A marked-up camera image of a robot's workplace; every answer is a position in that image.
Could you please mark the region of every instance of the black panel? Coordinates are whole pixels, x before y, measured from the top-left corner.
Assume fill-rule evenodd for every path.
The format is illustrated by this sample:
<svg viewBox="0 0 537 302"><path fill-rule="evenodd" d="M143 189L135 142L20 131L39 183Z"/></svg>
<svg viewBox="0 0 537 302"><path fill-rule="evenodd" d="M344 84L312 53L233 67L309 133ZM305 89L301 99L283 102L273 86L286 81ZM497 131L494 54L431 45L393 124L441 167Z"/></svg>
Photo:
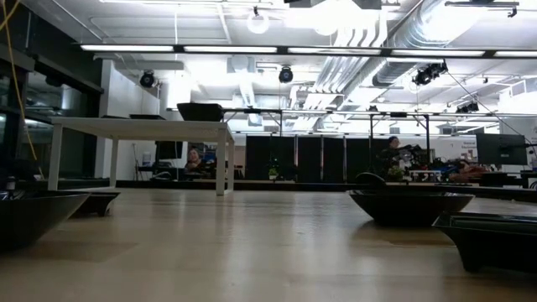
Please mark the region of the black panel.
<svg viewBox="0 0 537 302"><path fill-rule="evenodd" d="M354 182L354 178L363 172L380 173L381 163L377 154L387 147L387 139L374 139L373 163L370 164L369 138L347 138L347 182Z"/></svg>
<svg viewBox="0 0 537 302"><path fill-rule="evenodd" d="M247 180L268 180L270 137L246 137Z"/></svg>
<svg viewBox="0 0 537 302"><path fill-rule="evenodd" d="M94 60L93 53L82 51L70 36L36 15L32 18L30 32L29 53L54 62L78 79L101 86L102 60ZM81 89L75 83L67 84Z"/></svg>
<svg viewBox="0 0 537 302"><path fill-rule="evenodd" d="M323 181L332 184L343 182L344 144L342 138L323 138Z"/></svg>
<svg viewBox="0 0 537 302"><path fill-rule="evenodd" d="M347 182L369 170L369 139L347 138Z"/></svg>
<svg viewBox="0 0 537 302"><path fill-rule="evenodd" d="M272 156L279 162L279 173L286 180L294 180L296 176L295 138L273 136L270 144Z"/></svg>
<svg viewBox="0 0 537 302"><path fill-rule="evenodd" d="M9 12L13 9L15 0L6 1L6 9ZM19 4L13 16L9 19L9 35L11 37L11 45L14 49L24 51L26 46L26 35L28 28L28 19L30 11L22 4ZM0 22L3 22L3 7L0 7ZM0 43L7 45L8 36L4 28L0 33Z"/></svg>
<svg viewBox="0 0 537 302"><path fill-rule="evenodd" d="M298 181L321 182L321 138L299 138Z"/></svg>

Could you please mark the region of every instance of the black curtain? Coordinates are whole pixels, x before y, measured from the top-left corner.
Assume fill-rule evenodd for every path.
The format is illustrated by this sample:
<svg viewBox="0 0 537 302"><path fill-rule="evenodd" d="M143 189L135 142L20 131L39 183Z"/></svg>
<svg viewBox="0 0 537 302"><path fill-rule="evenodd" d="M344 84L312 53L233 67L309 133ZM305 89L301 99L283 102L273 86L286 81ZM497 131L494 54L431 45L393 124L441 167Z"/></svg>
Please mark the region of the black curtain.
<svg viewBox="0 0 537 302"><path fill-rule="evenodd" d="M268 180L270 162L270 137L246 137L247 180Z"/></svg>
<svg viewBox="0 0 537 302"><path fill-rule="evenodd" d="M321 182L321 138L299 138L298 182Z"/></svg>
<svg viewBox="0 0 537 302"><path fill-rule="evenodd" d="M332 184L343 182L345 146L342 138L323 138L323 181Z"/></svg>
<svg viewBox="0 0 537 302"><path fill-rule="evenodd" d="M273 136L270 139L272 157L278 159L279 172L286 180L295 178L295 137Z"/></svg>
<svg viewBox="0 0 537 302"><path fill-rule="evenodd" d="M373 161L369 161L369 138L347 138L347 182L352 183L363 172L380 173L377 155L388 147L387 139L373 140Z"/></svg>

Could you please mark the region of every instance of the potted plant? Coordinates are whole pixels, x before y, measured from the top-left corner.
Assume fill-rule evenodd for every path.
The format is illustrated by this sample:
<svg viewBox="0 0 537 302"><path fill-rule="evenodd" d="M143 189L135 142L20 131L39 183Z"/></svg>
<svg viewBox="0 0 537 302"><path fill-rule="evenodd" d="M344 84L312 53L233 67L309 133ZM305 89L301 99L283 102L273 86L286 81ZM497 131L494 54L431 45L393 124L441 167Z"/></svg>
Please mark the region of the potted plant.
<svg viewBox="0 0 537 302"><path fill-rule="evenodd" d="M278 178L278 170L276 168L270 168L268 170L268 179L269 180L276 180Z"/></svg>

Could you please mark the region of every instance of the black tray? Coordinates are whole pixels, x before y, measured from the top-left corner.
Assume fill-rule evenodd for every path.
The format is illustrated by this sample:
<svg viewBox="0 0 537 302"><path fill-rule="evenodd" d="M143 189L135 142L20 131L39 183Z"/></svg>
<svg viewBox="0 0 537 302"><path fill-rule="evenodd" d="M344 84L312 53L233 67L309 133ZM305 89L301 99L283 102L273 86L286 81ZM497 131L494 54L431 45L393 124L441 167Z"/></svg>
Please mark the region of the black tray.
<svg viewBox="0 0 537 302"><path fill-rule="evenodd" d="M90 197L75 212L75 216L82 216L97 213L104 217L110 212L110 203L116 199L119 193L114 192L78 192L81 194L88 193Z"/></svg>
<svg viewBox="0 0 537 302"><path fill-rule="evenodd" d="M537 217L443 213L434 227L453 240L468 272L491 266L537 273Z"/></svg>
<svg viewBox="0 0 537 302"><path fill-rule="evenodd" d="M430 227L443 211L460 211L474 197L389 188L348 193L378 224L393 227Z"/></svg>
<svg viewBox="0 0 537 302"><path fill-rule="evenodd" d="M69 218L89 194L29 192L16 200L0 200L0 252L27 247Z"/></svg>

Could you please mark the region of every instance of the man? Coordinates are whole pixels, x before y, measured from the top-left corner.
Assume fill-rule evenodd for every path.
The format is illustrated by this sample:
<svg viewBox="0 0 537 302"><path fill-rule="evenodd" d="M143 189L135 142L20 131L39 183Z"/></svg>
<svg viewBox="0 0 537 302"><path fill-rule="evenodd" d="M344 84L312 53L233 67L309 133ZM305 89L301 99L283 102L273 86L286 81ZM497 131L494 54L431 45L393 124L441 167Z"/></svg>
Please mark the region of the man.
<svg viewBox="0 0 537 302"><path fill-rule="evenodd" d="M388 138L388 147L380 152L378 159L381 162L382 171L380 175L384 178L394 166L399 167L399 138L396 136Z"/></svg>

